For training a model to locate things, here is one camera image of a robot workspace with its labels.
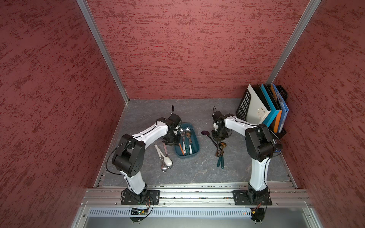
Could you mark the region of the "white handle steel spoon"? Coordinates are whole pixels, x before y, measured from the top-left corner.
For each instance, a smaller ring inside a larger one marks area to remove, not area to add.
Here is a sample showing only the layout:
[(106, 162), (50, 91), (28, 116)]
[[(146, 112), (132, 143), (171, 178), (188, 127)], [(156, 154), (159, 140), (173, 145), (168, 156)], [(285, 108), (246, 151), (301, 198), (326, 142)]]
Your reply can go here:
[(182, 137), (182, 149), (183, 149), (183, 154), (186, 155), (186, 146), (185, 146), (185, 131), (183, 128), (180, 128), (180, 135)]

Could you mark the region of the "patterned handle steel spoon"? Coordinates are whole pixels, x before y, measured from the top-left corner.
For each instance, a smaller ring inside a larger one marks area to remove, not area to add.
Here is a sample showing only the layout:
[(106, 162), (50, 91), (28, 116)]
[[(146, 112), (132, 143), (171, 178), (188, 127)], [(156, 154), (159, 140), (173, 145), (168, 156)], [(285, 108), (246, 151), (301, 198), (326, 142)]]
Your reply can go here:
[(194, 147), (194, 140), (192, 138), (192, 136), (189, 136), (189, 149), (190, 149), (190, 152), (191, 154), (195, 154), (196, 153), (196, 149)]

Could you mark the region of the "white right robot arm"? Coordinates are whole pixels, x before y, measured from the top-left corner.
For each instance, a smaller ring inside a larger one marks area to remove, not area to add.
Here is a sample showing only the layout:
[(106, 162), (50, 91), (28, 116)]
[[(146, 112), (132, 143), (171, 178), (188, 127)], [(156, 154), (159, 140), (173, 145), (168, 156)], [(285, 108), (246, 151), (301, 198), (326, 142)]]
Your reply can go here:
[(212, 114), (212, 136), (218, 146), (221, 141), (229, 138), (229, 132), (235, 131), (244, 136), (248, 155), (252, 160), (251, 178), (246, 196), (249, 203), (261, 203), (269, 198), (267, 186), (268, 166), (274, 153), (282, 150), (280, 140), (264, 124), (249, 123), (238, 117), (228, 114), (223, 115), (216, 111)]

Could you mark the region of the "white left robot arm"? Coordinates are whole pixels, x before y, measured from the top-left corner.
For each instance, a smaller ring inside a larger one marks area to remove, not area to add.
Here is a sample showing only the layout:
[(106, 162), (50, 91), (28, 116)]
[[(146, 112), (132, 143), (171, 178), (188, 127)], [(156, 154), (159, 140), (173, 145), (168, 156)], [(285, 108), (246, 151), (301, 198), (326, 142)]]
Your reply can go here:
[(121, 142), (115, 149), (112, 164), (126, 180), (132, 195), (143, 197), (147, 189), (140, 172), (144, 163), (145, 149), (159, 138), (162, 138), (166, 145), (178, 145), (181, 138), (178, 133), (180, 125), (180, 117), (171, 114), (169, 118), (157, 119), (152, 126), (139, 133), (122, 136)]

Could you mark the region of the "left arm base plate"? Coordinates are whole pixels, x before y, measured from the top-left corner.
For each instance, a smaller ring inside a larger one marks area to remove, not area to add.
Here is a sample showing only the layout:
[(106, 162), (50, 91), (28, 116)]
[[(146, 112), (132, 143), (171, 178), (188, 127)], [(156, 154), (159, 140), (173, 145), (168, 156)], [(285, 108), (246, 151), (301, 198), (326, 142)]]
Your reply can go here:
[(160, 200), (159, 190), (143, 190), (140, 195), (125, 189), (121, 193), (121, 205), (158, 205)]

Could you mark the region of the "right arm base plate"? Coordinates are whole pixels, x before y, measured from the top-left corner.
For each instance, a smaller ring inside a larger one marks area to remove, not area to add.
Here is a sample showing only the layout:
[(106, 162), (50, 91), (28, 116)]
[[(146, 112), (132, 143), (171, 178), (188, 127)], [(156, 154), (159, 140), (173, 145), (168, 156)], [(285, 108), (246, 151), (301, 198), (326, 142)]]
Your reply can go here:
[(272, 200), (267, 190), (233, 191), (232, 194), (236, 206), (272, 205)]

